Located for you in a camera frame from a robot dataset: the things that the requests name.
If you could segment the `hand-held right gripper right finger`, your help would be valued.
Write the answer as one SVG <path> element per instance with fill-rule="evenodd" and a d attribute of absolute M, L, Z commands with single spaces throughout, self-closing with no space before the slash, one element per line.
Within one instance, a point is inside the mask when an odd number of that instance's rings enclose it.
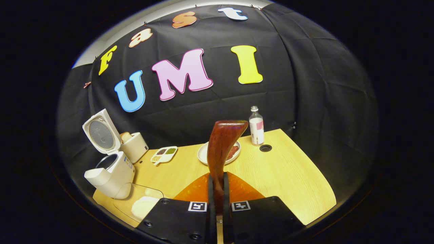
<path fill-rule="evenodd" d="M 228 173 L 224 173 L 223 182 L 225 244 L 277 244 L 284 237 L 293 239 L 305 229 L 278 196 L 231 202 Z"/>

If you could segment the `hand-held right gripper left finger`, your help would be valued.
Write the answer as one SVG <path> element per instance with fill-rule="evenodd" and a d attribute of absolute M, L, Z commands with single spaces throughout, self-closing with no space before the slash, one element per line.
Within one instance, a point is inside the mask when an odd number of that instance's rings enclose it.
<path fill-rule="evenodd" d="M 214 193 L 205 201 L 161 198 L 136 227 L 157 244 L 216 244 Z"/>

